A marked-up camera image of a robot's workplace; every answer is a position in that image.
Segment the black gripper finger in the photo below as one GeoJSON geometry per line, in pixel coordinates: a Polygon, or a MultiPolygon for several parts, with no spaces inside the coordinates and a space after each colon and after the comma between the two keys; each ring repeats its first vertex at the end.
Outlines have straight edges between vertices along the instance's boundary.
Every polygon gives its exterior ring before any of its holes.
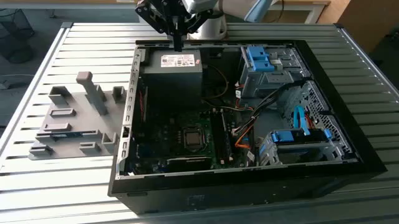
{"type": "Polygon", "coordinates": [[[183,38],[187,34],[193,34],[199,27],[203,25],[205,20],[212,16],[213,11],[207,10],[193,15],[187,19],[185,15],[179,16],[179,52],[181,52],[184,41],[183,38]]]}
{"type": "Polygon", "coordinates": [[[134,12],[138,17],[150,25],[150,27],[161,34],[165,33],[173,44],[173,50],[179,52],[179,38],[175,36],[175,31],[168,19],[156,9],[149,0],[137,1],[134,12]]]}

